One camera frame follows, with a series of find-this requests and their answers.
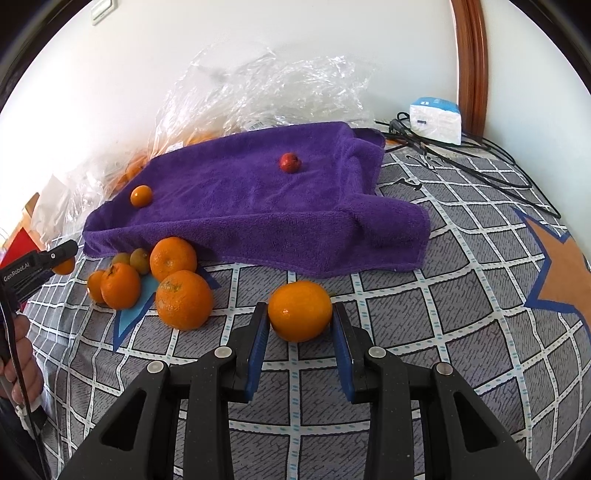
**orange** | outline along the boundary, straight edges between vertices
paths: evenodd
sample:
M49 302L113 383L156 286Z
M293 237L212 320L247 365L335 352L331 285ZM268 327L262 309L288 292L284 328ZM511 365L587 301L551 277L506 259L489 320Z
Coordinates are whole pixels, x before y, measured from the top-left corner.
M100 292L112 309L130 309L138 301L141 292L139 273L125 263L111 265L101 278Z
M150 255L150 270L158 281L180 270L197 270L197 254L189 242L177 236L162 239Z
M76 266L76 259L74 257L68 258L63 263L60 263L57 267L53 267L53 273L56 275L69 275L74 271L74 267Z
M146 165L148 156L145 154L138 154L129 161L125 169L125 176L128 181L131 181L139 172L141 172Z
M113 187L113 191L115 193L120 192L121 190L123 190L123 187L125 187L128 184L129 180L127 179L127 175L123 174L119 177L119 179L117 179L117 182L115 183L115 187Z
M189 139L185 142L185 147L189 145L195 145L201 142L206 142L207 140L213 140L214 138L219 137L219 135L215 134L214 132L195 132L193 135L189 137Z
M129 257L129 264L134 267L140 275L150 273L150 254L143 248L137 248Z
M156 290L156 311L166 324L179 330L203 325L213 309L213 294L207 282L189 270L169 275Z
M88 277L88 280L86 280L86 290L88 291L88 296L95 303L105 302L103 294L100 291L100 282L103 279L103 273L105 273L105 270L97 270L96 272L92 273L90 277Z
M268 315L279 337L288 342L305 342L321 334L329 324L332 304L320 285L301 280L273 292Z
M116 263L127 263L131 265L131 255L124 252L115 255L111 260L111 265L115 265Z
M129 199L131 205L136 208L146 207L152 203L152 189L147 185L140 185L139 187L134 188Z

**light switch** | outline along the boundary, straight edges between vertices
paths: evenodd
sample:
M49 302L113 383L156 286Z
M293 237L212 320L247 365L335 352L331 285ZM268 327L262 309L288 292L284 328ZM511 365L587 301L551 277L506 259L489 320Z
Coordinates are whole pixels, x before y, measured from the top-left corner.
M96 0L90 7L92 24L96 25L117 8L117 0Z

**bed sheet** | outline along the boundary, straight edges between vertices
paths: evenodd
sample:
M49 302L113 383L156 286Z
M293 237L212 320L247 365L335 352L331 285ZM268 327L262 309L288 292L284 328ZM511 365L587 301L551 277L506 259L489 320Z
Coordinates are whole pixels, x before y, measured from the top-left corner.
M466 165L510 181L506 164ZM519 190L543 203L536 190ZM319 281L345 303L377 345L426 367L449 361L509 430L541 479L560 476L591 433L591 344L575 313L526 308L544 253L514 208L549 232L566 228L547 215L451 166L402 148L386 154L376 194L422 205L431 236L424 267L410 273L364 271ZM86 279L110 259L78 255L67 278L55 277L25 313L46 379L44 431L54 476L134 376L152 360L181 364L227 342L255 304L302 277L247 264L206 264L218 281L206 325L179 332L155 310L112 352L113 311L91 303ZM413 405L415 474L424 477L421 419ZM186 404L181 405L175 479L183 474ZM369 408L340 391L328 334L302 344L269 336L258 392L230 404L237 480L362 479Z

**orange star pattern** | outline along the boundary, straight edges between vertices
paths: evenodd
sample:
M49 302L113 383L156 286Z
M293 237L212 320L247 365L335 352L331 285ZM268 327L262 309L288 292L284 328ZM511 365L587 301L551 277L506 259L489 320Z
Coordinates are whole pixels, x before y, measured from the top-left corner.
M591 326L591 273L570 233L556 235L546 226L517 212L544 253L544 265L525 302L526 307L576 313Z

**wooden door frame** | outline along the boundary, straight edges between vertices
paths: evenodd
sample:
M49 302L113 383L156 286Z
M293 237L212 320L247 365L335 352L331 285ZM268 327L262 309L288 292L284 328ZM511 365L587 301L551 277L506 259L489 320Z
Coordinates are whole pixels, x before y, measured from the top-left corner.
M456 19L462 129L481 137L488 105L488 44L480 0L451 0Z

